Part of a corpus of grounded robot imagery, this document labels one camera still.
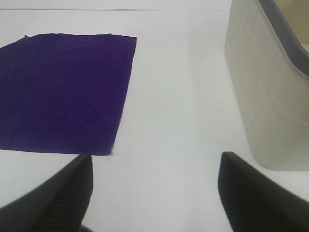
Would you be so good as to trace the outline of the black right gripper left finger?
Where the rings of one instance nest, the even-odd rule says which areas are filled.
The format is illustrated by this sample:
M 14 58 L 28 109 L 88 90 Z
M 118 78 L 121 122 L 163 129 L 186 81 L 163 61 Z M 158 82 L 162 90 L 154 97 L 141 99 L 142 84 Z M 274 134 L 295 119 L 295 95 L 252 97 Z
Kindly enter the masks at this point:
M 93 191 L 91 155 L 79 155 L 44 183 L 0 209 L 2 232 L 89 232 L 82 221 Z

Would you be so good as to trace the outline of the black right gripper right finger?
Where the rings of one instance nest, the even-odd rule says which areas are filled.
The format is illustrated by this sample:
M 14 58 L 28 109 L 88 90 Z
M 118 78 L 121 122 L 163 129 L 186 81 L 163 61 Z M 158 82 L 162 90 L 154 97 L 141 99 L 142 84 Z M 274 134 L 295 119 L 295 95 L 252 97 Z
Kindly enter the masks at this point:
M 309 203 L 233 152 L 221 156 L 218 192 L 234 232 L 307 232 Z

